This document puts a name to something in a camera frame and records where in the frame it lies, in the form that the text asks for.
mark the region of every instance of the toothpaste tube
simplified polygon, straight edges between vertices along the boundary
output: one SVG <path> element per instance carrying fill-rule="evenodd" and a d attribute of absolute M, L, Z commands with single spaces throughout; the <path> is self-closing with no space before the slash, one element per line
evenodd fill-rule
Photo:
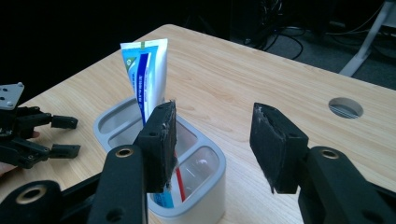
<path fill-rule="evenodd" d="M 164 103 L 166 87 L 167 39 L 120 44 L 122 58 L 128 77 L 139 104 L 143 125 L 146 124 L 155 106 Z M 181 174 L 177 168 L 176 185 L 182 186 Z M 179 204 L 180 197 L 175 189 L 165 188 L 163 193 L 153 194 L 154 202 L 162 207 L 172 208 Z"/>

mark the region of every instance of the screw hole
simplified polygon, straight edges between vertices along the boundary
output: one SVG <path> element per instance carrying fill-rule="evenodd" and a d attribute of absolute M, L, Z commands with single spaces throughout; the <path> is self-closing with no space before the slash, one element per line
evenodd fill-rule
<path fill-rule="evenodd" d="M 28 204 L 40 199 L 47 191 L 47 188 L 43 185 L 33 186 L 29 189 L 24 190 L 17 197 L 17 203 Z"/>
<path fill-rule="evenodd" d="M 134 154 L 134 151 L 130 148 L 122 148 L 116 152 L 116 156 L 119 158 L 129 157 Z"/>
<path fill-rule="evenodd" d="M 336 160 L 339 158 L 337 153 L 335 153 L 334 151 L 331 151 L 329 149 L 322 149 L 321 154 L 323 157 L 326 157 L 327 159 Z"/>

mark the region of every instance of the dark floor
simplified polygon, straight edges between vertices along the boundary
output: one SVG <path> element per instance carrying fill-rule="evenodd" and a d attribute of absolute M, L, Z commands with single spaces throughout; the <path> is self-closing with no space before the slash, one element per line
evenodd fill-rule
<path fill-rule="evenodd" d="M 375 38 L 371 54 L 353 78 L 396 90 L 396 32 L 388 27 L 381 31 L 382 34 Z M 359 51 L 367 35 L 367 32 L 337 35 L 341 33 L 343 32 L 318 36 L 302 28 L 290 26 L 279 32 L 277 39 L 276 34 L 268 36 L 267 45 L 263 48 L 266 49 L 274 43 L 267 52 L 339 73 Z M 232 36 L 232 41 L 244 44 L 235 35 Z"/>

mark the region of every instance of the white plastic container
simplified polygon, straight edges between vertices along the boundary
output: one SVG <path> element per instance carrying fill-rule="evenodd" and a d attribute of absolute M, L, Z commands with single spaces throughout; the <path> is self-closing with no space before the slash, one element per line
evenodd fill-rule
<path fill-rule="evenodd" d="M 93 125 L 106 152 L 132 144 L 143 128 L 137 101 L 125 99 L 111 107 Z M 217 223 L 225 212 L 225 167 L 222 151 L 210 139 L 177 116 L 176 153 L 186 199 L 180 200 L 177 176 L 172 176 L 174 207 L 156 204 L 148 194 L 148 208 L 162 223 Z"/>

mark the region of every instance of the light wood surface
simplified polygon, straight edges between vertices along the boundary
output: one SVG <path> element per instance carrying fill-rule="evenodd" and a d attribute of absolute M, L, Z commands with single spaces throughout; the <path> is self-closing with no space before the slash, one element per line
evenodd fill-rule
<path fill-rule="evenodd" d="M 396 91 L 174 25 L 139 40 L 160 38 L 169 39 L 166 100 L 176 100 L 177 113 L 226 156 L 226 212 L 219 223 L 303 222 L 298 195 L 273 195 L 250 149 L 255 102 L 278 108 L 309 136 L 310 147 L 344 152 L 367 180 L 396 191 Z M 78 118 L 76 130 L 37 128 L 42 134 L 34 141 L 47 147 L 79 144 L 81 150 L 73 160 L 48 160 L 4 175 L 0 200 L 34 180 L 52 179 L 66 189 L 101 172 L 106 153 L 92 125 L 104 111 L 131 95 L 120 51 L 116 51 L 24 104 Z M 358 119 L 334 115 L 328 103 L 336 97 L 355 100 L 363 115 Z M 152 214 L 149 221 L 159 222 Z"/>

